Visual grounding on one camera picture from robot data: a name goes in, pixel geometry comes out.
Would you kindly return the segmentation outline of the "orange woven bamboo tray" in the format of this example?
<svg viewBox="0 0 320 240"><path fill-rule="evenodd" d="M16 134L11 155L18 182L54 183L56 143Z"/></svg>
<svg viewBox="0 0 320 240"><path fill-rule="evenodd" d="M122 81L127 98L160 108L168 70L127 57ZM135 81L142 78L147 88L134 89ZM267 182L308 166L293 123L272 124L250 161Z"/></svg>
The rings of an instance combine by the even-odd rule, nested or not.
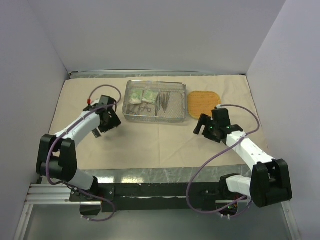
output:
<svg viewBox="0 0 320 240"><path fill-rule="evenodd" d="M212 116L212 110L219 104L221 98L213 91L192 91L187 96L188 114L196 120L201 114Z"/></svg>

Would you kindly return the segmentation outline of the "beige cloth wrap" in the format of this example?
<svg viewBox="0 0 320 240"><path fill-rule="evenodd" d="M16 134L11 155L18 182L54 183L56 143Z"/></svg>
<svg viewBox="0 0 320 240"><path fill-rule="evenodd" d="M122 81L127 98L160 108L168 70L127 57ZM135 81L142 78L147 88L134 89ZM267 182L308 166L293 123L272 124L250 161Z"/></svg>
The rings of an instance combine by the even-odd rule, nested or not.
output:
<svg viewBox="0 0 320 240"><path fill-rule="evenodd" d="M257 111L247 78L243 75L156 77L157 82L176 82L186 85L188 92L210 91L228 104L229 117L249 133L250 139L264 152L268 145L261 128L257 128ZM70 125L87 105L101 95L123 100L127 78L78 78L67 80L62 88L57 109L50 127L55 134ZM193 133L197 120L187 117L182 123L130 122L122 109L117 109L121 125L101 137L88 134L76 149L77 163L81 170L187 168L238 165L243 161L233 151L202 135Z"/></svg>

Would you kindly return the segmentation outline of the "steel mesh instrument tray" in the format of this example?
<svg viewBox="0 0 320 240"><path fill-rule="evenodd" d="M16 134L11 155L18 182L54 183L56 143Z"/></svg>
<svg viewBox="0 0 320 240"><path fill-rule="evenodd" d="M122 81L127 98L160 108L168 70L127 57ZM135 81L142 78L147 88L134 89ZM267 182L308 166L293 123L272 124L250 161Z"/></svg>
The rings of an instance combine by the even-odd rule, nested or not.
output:
<svg viewBox="0 0 320 240"><path fill-rule="evenodd" d="M187 117L187 86L181 82L130 80L122 113L131 122L182 123Z"/></svg>

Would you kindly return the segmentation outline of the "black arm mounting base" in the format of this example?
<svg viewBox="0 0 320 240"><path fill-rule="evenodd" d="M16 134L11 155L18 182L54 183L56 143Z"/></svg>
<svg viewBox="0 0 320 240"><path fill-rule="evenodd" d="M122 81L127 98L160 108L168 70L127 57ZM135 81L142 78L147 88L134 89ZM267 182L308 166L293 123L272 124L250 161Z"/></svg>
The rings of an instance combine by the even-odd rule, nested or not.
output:
<svg viewBox="0 0 320 240"><path fill-rule="evenodd" d="M142 210L184 210L189 206L186 201L188 183L101 183L97 196L111 202L107 203L78 190L73 190L69 200L79 203L83 216L97 216L100 213ZM217 201L234 201L239 193L222 193L217 182L192 183L189 201L195 209L213 211L221 207Z"/></svg>

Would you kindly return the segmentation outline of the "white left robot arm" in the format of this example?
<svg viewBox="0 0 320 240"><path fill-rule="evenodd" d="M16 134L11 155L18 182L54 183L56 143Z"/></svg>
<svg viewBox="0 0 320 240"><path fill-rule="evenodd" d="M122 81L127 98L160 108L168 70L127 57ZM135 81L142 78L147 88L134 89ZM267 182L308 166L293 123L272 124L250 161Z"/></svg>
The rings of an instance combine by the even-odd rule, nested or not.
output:
<svg viewBox="0 0 320 240"><path fill-rule="evenodd" d="M102 95L85 107L65 129L54 135L43 135L38 149L37 174L81 189L81 195L86 200L95 200L100 193L98 179L78 168L76 148L90 133L99 138L102 133L121 124L116 114L116 104L114 98Z"/></svg>

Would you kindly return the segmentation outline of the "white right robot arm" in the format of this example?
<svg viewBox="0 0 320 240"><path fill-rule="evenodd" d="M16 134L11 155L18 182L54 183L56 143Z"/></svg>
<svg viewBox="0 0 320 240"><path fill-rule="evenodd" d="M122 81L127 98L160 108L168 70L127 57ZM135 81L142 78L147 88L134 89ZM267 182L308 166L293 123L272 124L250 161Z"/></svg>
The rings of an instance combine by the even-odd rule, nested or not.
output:
<svg viewBox="0 0 320 240"><path fill-rule="evenodd" d="M235 194L241 194L251 198L259 208L291 200L293 193L286 161L265 153L249 139L249 133L232 124L227 108L227 105L222 105L213 109L211 115L202 113L193 131L213 142L224 143L238 154L251 171L250 177L235 173L222 176L219 195L230 199Z"/></svg>

